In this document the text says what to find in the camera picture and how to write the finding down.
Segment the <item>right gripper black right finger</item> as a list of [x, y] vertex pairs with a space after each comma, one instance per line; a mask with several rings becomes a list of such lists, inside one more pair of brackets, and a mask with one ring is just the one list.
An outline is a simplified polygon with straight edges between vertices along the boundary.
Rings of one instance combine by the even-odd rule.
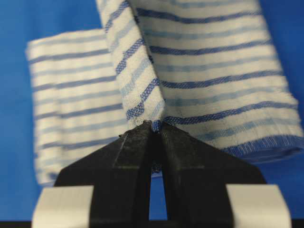
[[226, 184], [265, 184], [260, 170], [169, 124], [161, 129], [167, 215], [177, 222], [234, 222]]

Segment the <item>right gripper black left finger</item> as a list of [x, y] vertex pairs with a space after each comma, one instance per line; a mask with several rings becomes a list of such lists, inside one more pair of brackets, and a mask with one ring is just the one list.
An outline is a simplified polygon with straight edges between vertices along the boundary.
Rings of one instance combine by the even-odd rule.
[[94, 187], [90, 222], [146, 222], [149, 219], [152, 138], [145, 121], [117, 140], [63, 168], [56, 187]]

